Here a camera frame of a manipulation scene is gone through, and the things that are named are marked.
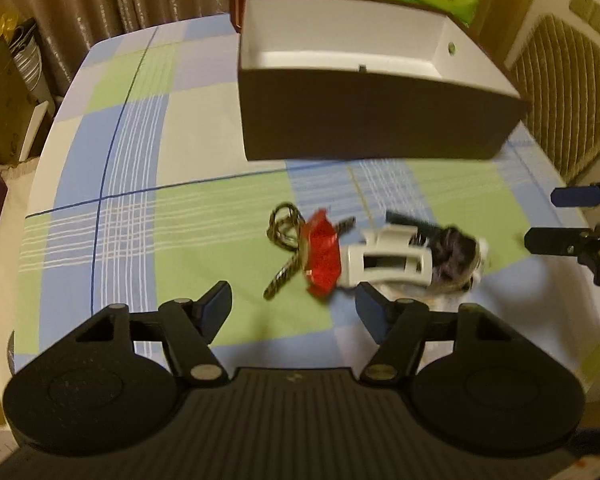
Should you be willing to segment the white hair claw clip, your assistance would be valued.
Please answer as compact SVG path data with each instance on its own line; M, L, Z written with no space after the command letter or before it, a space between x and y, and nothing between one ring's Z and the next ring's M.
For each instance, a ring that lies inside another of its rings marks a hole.
M432 282L431 250L415 243L414 226L386 224L363 230L364 242L340 247L341 273L337 285L406 283L428 287Z

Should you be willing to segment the dark purple velvet scrunchie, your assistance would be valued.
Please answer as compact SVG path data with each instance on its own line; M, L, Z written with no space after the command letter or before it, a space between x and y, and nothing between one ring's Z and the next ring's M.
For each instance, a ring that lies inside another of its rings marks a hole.
M456 226L437 228L428 238L432 258L431 284L436 286L465 285L478 266L478 240Z

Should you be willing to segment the red snack packet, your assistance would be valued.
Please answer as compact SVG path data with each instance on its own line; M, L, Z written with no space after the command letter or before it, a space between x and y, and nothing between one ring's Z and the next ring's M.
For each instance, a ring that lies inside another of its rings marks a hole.
M314 297L326 298L340 278L341 260L339 236L325 209L315 211L302 226L300 242L308 291Z

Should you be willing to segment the green lip gel tube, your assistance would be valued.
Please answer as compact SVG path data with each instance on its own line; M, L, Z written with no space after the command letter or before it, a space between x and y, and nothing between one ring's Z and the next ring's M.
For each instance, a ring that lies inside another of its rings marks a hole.
M387 210L385 214L386 222L394 224L395 226L410 226L416 228L417 231L423 236L430 237L441 230L440 226L427 222L422 219L408 216L407 214L401 214L400 212Z

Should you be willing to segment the quilted gold chair cushion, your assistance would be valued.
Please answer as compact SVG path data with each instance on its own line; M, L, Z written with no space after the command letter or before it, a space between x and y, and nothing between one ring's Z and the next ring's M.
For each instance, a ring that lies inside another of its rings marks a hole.
M544 14L510 71L531 100L530 134L562 178L577 181L600 158L600 47Z

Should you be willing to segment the checked tablecloth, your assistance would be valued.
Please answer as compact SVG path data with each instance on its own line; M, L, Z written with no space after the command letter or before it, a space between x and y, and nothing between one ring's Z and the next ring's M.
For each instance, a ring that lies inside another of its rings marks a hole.
M226 16L95 44L38 163L20 249L15 363L26 365L107 304L135 312L227 281L213 349L240 366L359 370L375 344L347 292L315 300L294 278L262 296L286 254L265 235L280 202L378 228L389 210L488 243L469 299L562 362L600 400L600 287L570 258L524 249L532 226L582 226L555 208L560 179L524 128L488 162L248 162Z

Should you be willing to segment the brown cardboard box white inside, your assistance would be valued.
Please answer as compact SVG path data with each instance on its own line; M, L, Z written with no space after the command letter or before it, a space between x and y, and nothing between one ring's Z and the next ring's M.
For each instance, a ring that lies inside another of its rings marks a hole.
M454 16L390 0L245 0L250 160L489 159L530 107Z

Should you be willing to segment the wall power socket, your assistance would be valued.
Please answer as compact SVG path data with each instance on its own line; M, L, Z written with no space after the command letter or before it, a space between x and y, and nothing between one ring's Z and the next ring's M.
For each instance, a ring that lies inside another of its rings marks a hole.
M600 35L600 4L595 0L569 0L569 10Z

